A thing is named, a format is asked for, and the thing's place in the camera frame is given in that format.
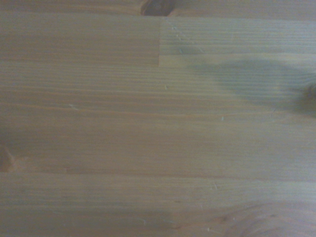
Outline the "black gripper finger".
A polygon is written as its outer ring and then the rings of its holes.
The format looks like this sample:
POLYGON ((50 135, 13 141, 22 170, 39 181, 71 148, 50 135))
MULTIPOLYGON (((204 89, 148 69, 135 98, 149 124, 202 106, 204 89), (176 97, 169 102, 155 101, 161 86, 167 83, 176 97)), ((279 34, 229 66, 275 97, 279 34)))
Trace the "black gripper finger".
POLYGON ((308 110, 316 109, 316 85, 310 84, 303 93, 303 107, 308 110))

